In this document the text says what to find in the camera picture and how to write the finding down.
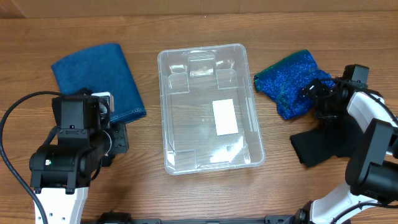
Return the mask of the blue glitter cloth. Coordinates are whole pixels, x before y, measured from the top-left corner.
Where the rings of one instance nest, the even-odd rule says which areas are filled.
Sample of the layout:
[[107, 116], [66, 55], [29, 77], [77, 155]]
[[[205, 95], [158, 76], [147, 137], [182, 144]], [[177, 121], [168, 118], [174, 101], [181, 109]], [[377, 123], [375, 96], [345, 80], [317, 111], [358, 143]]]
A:
[[319, 79], [328, 88], [334, 83], [331, 75], [318, 68], [308, 50], [295, 52], [254, 76], [257, 92], [263, 92], [277, 105], [278, 114], [286, 120], [305, 115], [313, 101], [302, 90]]

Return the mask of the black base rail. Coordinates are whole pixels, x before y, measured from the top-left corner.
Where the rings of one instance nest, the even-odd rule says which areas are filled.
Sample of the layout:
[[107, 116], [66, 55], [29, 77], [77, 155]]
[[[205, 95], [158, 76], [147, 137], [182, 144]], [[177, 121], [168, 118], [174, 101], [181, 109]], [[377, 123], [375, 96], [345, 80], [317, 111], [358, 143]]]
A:
[[308, 214], [299, 209], [295, 215], [266, 215], [264, 218], [222, 218], [161, 220], [159, 218], [133, 219], [130, 213], [108, 212], [93, 222], [100, 224], [304, 224], [310, 223]]

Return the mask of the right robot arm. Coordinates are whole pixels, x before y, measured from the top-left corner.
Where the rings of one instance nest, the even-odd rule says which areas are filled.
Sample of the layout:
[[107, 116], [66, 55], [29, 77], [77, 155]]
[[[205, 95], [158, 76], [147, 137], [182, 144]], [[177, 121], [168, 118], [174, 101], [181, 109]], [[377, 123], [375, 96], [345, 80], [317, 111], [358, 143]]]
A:
[[304, 95], [317, 105], [331, 103], [347, 112], [364, 136], [346, 166], [345, 182], [298, 209], [291, 222], [348, 223], [369, 208], [396, 209], [397, 164], [385, 156], [397, 156], [397, 116], [379, 92], [360, 81], [335, 78], [333, 88], [325, 82], [314, 79], [303, 89]]

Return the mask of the clear plastic container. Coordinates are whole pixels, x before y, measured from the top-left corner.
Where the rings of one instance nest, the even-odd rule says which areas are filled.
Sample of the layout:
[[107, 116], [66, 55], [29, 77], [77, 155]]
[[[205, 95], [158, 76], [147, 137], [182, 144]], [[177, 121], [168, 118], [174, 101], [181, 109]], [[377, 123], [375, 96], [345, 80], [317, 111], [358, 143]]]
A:
[[[241, 44], [158, 54], [164, 166], [170, 175], [264, 163], [253, 84]], [[212, 102], [232, 99], [238, 133], [218, 136]]]

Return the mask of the white label in container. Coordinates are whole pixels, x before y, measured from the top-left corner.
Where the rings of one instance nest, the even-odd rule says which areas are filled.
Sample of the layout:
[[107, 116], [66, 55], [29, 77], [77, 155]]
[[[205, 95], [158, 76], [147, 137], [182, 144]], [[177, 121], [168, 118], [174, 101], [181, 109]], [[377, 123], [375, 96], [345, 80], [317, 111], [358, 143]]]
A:
[[232, 99], [212, 102], [216, 134], [218, 136], [238, 133], [238, 124]]

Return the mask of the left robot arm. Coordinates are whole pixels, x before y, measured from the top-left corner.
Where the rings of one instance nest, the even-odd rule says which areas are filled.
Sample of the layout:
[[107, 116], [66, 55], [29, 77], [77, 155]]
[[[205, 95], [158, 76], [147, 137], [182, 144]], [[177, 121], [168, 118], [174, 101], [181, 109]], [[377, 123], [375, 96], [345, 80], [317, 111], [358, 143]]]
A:
[[80, 223], [91, 182], [129, 149], [126, 125], [60, 128], [57, 136], [56, 145], [46, 142], [29, 161], [30, 185], [45, 212], [35, 212], [36, 222]]

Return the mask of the folded blue denim cloth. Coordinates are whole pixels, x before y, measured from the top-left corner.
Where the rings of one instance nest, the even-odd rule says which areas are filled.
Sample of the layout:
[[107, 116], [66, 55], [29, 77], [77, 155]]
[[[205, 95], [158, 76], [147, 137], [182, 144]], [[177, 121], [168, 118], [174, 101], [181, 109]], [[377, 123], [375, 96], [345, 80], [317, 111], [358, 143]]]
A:
[[97, 45], [68, 55], [51, 65], [60, 92], [71, 95], [86, 88], [114, 97], [112, 122], [131, 123], [147, 111], [121, 46]]

